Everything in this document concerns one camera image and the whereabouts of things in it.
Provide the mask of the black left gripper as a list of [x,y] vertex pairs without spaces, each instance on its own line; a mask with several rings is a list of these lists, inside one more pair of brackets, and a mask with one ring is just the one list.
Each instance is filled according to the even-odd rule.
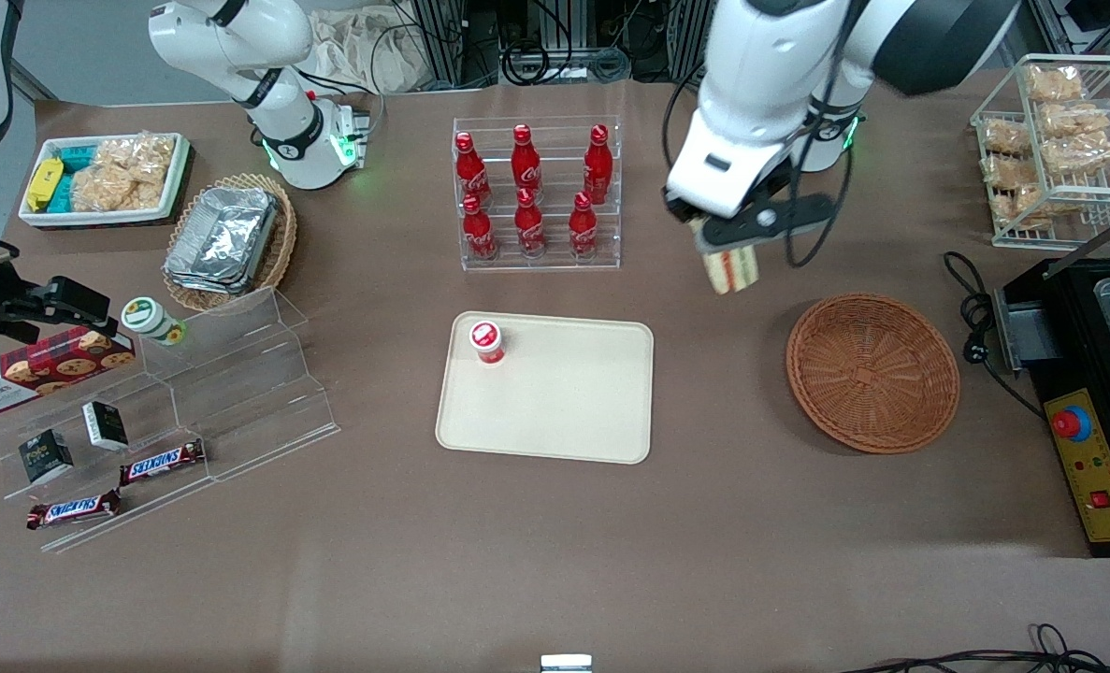
[[678,222],[692,230],[693,247],[702,260],[708,251],[730,251],[746,247],[746,264],[759,272],[758,247],[763,243],[763,227],[751,208],[741,208],[733,217],[716,215],[687,201],[673,189],[663,192],[663,205]]

